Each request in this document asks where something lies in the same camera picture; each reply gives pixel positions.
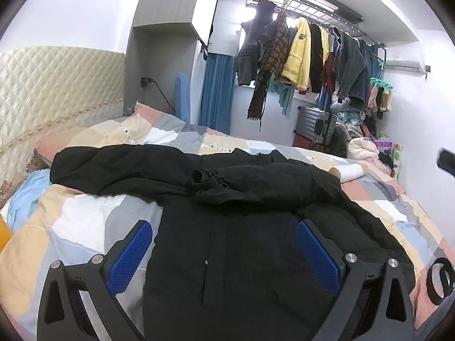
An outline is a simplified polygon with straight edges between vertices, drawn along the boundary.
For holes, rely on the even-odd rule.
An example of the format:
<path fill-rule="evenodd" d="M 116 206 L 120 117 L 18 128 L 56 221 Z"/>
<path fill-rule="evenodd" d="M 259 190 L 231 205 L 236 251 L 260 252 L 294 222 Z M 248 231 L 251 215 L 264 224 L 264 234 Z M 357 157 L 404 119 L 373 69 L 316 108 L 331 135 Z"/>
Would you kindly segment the brown plaid scarf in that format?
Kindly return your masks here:
<path fill-rule="evenodd" d="M 264 50 L 260 58 L 255 90 L 248 108 L 248 119 L 262 119 L 269 81 L 272 75 L 281 75 L 287 60 L 288 43 L 287 17 L 283 11 L 280 11 L 276 19 L 264 28 L 261 36 L 261 44 Z"/>

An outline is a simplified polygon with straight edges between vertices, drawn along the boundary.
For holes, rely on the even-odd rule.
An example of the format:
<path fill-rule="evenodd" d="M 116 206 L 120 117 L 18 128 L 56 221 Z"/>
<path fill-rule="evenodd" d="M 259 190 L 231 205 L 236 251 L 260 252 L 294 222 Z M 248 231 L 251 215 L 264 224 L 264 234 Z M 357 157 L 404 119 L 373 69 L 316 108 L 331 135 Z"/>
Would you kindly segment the green sock hanger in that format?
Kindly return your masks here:
<path fill-rule="evenodd" d="M 389 90 L 393 89 L 393 87 L 388 82 L 382 80 L 381 78 L 371 78 L 370 84 L 378 88 L 384 88 Z"/>

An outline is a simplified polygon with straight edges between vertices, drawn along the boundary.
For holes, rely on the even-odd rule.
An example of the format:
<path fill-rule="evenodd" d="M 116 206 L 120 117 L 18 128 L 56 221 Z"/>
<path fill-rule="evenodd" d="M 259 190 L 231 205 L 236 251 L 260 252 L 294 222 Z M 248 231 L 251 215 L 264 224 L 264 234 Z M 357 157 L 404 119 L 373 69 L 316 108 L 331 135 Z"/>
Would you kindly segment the yellow fleece jacket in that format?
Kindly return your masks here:
<path fill-rule="evenodd" d="M 305 91 L 309 87 L 312 35 L 309 23 L 303 17 L 297 20 L 295 29 L 295 37 L 283 66 L 281 80 L 293 84 L 299 91 Z"/>

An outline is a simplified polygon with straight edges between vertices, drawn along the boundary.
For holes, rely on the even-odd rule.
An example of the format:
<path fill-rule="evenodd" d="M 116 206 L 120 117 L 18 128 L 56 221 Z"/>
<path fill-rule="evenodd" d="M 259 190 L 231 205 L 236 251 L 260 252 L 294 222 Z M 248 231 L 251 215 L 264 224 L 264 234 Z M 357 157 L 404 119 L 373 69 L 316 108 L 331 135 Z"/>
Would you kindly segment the white air conditioner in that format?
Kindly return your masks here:
<path fill-rule="evenodd" d="M 413 72 L 420 75 L 427 73 L 424 62 L 417 59 L 387 59 L 384 69 L 401 72 Z"/>

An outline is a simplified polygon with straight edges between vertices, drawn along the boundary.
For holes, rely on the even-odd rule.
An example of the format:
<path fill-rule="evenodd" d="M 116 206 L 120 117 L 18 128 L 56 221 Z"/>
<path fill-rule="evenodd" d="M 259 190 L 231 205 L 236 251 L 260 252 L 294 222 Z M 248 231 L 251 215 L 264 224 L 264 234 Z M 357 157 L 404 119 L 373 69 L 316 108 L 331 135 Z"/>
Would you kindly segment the cream fluffy blanket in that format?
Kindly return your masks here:
<path fill-rule="evenodd" d="M 347 157 L 356 161 L 379 160 L 379 150 L 375 143 L 367 138 L 351 139 L 347 145 Z"/>

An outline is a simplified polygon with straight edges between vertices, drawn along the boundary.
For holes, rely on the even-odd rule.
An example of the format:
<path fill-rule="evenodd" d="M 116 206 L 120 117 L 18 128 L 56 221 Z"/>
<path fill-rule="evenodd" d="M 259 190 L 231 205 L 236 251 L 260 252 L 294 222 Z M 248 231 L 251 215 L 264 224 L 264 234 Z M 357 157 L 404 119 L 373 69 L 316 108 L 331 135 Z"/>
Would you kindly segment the black hanging garment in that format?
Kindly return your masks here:
<path fill-rule="evenodd" d="M 311 33 L 311 58 L 309 79 L 311 90 L 314 93 L 320 93 L 322 89 L 321 74 L 323 71 L 323 49 L 322 49 L 322 36 L 319 26 L 310 24 Z"/>

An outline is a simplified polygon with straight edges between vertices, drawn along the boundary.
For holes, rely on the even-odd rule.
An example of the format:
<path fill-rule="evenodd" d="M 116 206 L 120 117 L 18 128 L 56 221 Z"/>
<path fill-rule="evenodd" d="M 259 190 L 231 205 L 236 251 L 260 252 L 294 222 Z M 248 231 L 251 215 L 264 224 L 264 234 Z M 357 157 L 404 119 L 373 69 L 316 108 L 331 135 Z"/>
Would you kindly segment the patchwork pastel bed quilt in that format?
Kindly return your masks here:
<path fill-rule="evenodd" d="M 277 150 L 289 159 L 323 170 L 345 163 L 343 158 L 323 152 L 226 136 L 143 104 L 122 121 L 106 120 L 41 137 L 35 150 L 46 159 L 53 159 L 67 146 L 122 143 L 169 145 L 199 155 L 236 149 L 250 154 Z M 454 251 L 420 205 L 375 166 L 370 166 L 365 176 L 343 183 L 342 189 L 379 218 L 411 258 L 416 274 L 410 295 L 415 326 L 421 336 L 427 336 L 450 315 L 454 305 L 453 297 L 440 305 L 430 301 L 427 276 L 438 276 L 434 260 L 453 259 Z M 12 329 L 23 340 L 36 338 L 39 300 L 51 262 L 59 259 L 69 265 L 84 263 L 105 253 L 140 219 L 157 229 L 160 216 L 157 204 L 135 197 L 95 197 L 55 186 L 46 189 L 36 211 L 1 251 L 1 310 Z"/>

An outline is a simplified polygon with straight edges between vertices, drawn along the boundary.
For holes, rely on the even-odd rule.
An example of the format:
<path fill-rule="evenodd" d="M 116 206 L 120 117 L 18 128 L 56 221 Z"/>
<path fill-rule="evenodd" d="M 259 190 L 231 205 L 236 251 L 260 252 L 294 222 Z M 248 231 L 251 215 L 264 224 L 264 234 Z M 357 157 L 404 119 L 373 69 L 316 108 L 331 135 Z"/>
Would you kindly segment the metal ceiling drying rack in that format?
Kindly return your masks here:
<path fill-rule="evenodd" d="M 250 8 L 258 6 L 262 0 L 246 0 Z M 336 27 L 353 38 L 363 40 L 373 48 L 374 55 L 383 64 L 386 61 L 384 44 L 373 40 L 359 25 L 364 18 L 354 10 L 336 0 L 268 0 L 275 4 L 275 10 L 283 10 L 293 18 L 304 17 L 308 22 L 323 28 Z"/>

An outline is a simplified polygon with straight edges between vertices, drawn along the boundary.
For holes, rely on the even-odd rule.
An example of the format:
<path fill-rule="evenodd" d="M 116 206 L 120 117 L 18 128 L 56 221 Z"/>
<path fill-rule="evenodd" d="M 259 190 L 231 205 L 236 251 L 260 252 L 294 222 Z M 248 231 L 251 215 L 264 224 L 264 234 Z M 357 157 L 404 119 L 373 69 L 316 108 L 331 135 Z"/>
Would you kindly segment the silver ribbed suitcase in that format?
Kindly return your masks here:
<path fill-rule="evenodd" d="M 316 107 L 299 106 L 294 147 L 327 151 L 336 126 L 336 116 Z"/>

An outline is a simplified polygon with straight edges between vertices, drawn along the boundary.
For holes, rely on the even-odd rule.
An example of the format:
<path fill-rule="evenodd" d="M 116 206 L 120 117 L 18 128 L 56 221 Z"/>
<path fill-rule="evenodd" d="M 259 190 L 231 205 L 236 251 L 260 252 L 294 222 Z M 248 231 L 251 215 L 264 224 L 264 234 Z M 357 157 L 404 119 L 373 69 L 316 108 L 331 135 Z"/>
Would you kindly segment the grey wall cabinet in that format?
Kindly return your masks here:
<path fill-rule="evenodd" d="M 140 102 L 174 113 L 178 72 L 192 76 L 218 0 L 139 0 L 127 45 L 124 115 Z"/>

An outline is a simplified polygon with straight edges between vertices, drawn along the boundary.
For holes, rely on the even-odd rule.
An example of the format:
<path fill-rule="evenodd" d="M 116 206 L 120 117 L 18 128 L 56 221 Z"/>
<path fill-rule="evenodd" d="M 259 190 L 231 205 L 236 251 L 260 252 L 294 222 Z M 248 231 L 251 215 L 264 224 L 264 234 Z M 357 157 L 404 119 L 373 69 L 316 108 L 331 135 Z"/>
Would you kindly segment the white and tan roll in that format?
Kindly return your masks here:
<path fill-rule="evenodd" d="M 345 183 L 365 176 L 368 167 L 363 164 L 336 165 L 330 168 L 328 172 L 341 183 Z"/>

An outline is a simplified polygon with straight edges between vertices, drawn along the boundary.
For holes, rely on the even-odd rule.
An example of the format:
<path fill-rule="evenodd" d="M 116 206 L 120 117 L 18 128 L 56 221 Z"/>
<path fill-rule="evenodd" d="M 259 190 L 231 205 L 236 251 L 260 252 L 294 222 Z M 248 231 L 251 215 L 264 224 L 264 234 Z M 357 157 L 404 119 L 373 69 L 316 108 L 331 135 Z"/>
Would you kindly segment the teal hanging cloth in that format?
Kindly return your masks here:
<path fill-rule="evenodd" d="M 295 94 L 295 86 L 282 83 L 272 76 L 269 81 L 268 91 L 278 95 L 278 104 L 282 109 L 282 115 L 289 118 Z"/>

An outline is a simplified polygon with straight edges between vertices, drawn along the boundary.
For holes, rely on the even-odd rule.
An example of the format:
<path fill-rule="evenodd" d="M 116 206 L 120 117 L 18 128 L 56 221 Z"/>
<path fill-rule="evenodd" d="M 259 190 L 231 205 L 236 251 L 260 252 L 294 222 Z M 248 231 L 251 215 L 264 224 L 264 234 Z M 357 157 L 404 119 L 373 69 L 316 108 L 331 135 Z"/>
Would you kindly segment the blue curtain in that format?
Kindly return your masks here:
<path fill-rule="evenodd" d="M 200 126 L 228 135 L 234 97 L 234 63 L 234 56 L 208 55 L 198 122 Z"/>

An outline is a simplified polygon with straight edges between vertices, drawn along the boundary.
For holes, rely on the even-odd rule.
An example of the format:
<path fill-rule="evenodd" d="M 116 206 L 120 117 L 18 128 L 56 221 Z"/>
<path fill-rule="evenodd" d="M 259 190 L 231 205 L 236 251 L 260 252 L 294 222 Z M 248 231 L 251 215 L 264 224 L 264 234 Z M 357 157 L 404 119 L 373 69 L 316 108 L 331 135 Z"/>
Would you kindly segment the cream quilted headboard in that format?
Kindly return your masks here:
<path fill-rule="evenodd" d="M 125 55 L 38 46 L 1 53 L 1 200 L 39 161 L 41 137 L 123 113 Z"/>

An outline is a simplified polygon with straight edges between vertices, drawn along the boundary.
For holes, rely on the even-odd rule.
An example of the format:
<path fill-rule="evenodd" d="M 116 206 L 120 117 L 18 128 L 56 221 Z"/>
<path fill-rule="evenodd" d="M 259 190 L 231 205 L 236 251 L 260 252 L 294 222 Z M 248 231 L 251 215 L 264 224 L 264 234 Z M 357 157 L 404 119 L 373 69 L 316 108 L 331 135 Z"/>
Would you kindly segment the large black coat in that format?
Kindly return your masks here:
<path fill-rule="evenodd" d="M 129 195 L 162 209 L 143 287 L 147 340 L 310 340 L 336 297 L 325 291 L 297 228 L 310 222 L 373 280 L 346 306 L 342 339 L 413 337 L 413 263 L 340 181 L 280 152 L 194 155 L 171 146 L 69 147 L 52 183 Z"/>

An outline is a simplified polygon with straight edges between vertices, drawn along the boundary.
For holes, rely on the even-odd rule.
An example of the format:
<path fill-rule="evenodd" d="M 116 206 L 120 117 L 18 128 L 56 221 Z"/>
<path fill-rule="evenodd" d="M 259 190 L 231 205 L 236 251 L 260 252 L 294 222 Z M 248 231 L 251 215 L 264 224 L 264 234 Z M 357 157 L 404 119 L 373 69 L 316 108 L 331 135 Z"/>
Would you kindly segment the dark grey hanging jacket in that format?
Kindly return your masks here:
<path fill-rule="evenodd" d="M 237 83 L 250 86 L 256 80 L 258 61 L 261 56 L 261 39 L 265 27 L 272 22 L 276 4 L 269 0 L 261 0 L 256 6 L 255 17 L 241 23 L 245 31 L 245 40 L 236 59 Z"/>

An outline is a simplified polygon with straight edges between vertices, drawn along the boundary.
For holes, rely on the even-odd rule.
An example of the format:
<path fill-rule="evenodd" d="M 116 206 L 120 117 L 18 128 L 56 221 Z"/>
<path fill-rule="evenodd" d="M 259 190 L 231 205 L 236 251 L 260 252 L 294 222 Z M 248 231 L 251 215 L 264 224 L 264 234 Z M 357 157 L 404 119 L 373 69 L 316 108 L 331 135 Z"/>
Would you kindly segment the denim hanging jacket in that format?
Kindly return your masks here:
<path fill-rule="evenodd" d="M 349 98 L 349 104 L 365 110 L 369 95 L 369 80 L 372 63 L 367 44 L 340 32 L 334 71 L 338 84 L 337 96 Z"/>

